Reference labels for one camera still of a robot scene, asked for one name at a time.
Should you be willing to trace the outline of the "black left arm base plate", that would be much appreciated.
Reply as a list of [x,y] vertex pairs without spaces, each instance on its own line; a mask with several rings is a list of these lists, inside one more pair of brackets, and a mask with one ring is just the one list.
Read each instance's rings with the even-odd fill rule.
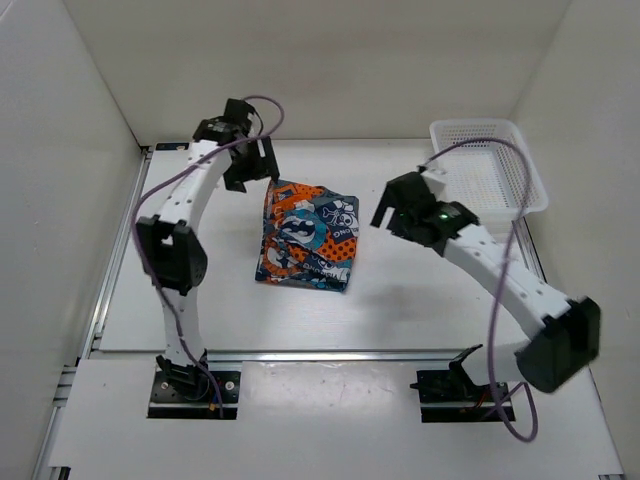
[[151,387],[147,417],[149,419],[235,420],[241,386],[240,371],[213,371],[218,382],[221,401],[215,395],[209,379],[200,385],[180,386],[171,382],[164,372],[156,371]]

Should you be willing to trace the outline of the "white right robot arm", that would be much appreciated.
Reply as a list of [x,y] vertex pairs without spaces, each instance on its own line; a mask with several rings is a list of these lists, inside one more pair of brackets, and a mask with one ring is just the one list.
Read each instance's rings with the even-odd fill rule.
[[387,229],[434,250],[494,296],[527,336],[503,357],[504,381],[524,380],[551,394],[595,360],[600,349],[601,309],[589,297],[572,300],[510,259],[459,202],[436,199],[420,175],[386,184],[372,226],[393,212]]

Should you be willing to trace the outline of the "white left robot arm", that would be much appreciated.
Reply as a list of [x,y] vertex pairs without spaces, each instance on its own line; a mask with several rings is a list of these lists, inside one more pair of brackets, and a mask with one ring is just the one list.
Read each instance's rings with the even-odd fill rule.
[[165,351],[157,365],[167,383],[189,401],[223,401],[199,325],[198,288],[208,268],[198,238],[205,207],[218,186],[245,192],[246,182],[278,175],[260,115],[223,114],[197,127],[186,167],[144,194],[149,199],[166,190],[160,208],[152,215],[132,215],[134,246],[164,316]]

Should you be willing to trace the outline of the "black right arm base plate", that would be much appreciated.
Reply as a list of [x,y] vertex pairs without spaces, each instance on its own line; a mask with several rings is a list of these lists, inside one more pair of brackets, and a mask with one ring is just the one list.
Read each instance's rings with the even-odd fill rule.
[[418,370],[410,388],[418,394],[422,423],[501,421],[489,386],[460,380],[450,370]]

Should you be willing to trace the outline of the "colourful patterned shorts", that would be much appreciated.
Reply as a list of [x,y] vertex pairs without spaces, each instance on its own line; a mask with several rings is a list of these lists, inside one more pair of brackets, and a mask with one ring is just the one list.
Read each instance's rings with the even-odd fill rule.
[[255,280],[346,290],[360,234],[359,199],[324,186],[270,181]]

